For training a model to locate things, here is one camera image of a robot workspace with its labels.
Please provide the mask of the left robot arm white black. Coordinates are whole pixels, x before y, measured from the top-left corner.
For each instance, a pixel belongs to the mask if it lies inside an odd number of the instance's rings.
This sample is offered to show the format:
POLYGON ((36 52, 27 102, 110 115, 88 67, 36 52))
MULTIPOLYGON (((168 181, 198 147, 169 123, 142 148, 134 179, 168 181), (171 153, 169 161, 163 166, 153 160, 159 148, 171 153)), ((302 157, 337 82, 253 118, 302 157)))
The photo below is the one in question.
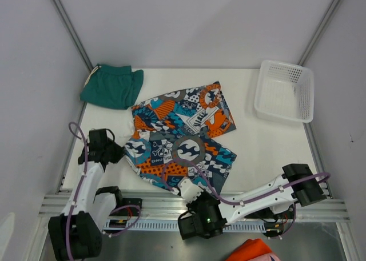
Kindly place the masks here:
POLYGON ((77 138, 83 141, 78 157, 81 170, 76 188, 60 212, 48 222, 48 230, 57 260, 84 260, 100 255, 104 225, 109 216, 125 210, 127 215, 139 218, 141 204, 128 204, 117 186, 99 187, 109 164, 118 163, 125 150, 116 143, 109 129, 90 130, 85 136, 79 130, 77 138))

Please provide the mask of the patterned blue orange shorts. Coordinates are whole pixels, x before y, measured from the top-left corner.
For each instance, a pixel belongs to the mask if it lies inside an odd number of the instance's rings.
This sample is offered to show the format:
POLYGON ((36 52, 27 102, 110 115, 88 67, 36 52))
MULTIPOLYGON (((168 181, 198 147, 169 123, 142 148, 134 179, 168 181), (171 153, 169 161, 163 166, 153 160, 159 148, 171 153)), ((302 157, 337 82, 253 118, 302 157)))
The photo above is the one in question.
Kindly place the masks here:
POLYGON ((236 129, 220 82, 148 99, 132 117, 126 160, 142 180, 170 190, 187 177, 221 192, 237 155, 215 140, 236 129))

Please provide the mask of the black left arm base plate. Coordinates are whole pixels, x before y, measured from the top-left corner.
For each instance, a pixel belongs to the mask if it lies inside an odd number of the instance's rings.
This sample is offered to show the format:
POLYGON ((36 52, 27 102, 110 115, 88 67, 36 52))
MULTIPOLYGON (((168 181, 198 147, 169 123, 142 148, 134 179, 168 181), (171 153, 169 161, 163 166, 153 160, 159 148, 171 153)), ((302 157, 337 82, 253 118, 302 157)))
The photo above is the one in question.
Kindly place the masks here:
POLYGON ((119 210, 117 212, 112 213, 114 216, 137 216, 138 211, 136 208, 132 207, 132 205, 142 207, 142 199, 141 198, 123 198, 117 202, 116 208, 120 208, 122 206, 128 206, 123 210, 119 210))

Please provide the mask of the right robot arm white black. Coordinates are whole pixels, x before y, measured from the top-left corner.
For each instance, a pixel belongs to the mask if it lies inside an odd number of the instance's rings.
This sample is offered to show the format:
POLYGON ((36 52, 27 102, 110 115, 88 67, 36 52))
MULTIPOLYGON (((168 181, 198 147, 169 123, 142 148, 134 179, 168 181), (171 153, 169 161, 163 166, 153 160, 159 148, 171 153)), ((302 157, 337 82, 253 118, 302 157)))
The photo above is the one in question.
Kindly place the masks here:
POLYGON ((329 177, 328 172, 313 174, 307 164, 289 164, 283 167, 283 174, 265 185, 226 198, 184 178, 178 184, 188 209, 178 217, 181 238, 209 239, 255 212, 269 209, 272 214, 279 214, 296 203, 305 207, 320 202, 326 198, 320 185, 329 177))

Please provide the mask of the teal green shorts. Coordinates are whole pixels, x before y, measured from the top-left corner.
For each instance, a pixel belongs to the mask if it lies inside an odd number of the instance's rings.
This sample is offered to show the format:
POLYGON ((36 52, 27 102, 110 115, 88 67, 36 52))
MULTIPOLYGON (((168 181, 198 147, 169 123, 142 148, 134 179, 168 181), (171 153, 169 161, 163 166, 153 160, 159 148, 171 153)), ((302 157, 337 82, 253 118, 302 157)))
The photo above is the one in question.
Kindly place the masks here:
POLYGON ((143 82, 143 70, 97 64, 86 79, 79 98, 95 106, 126 110, 135 104, 143 82))

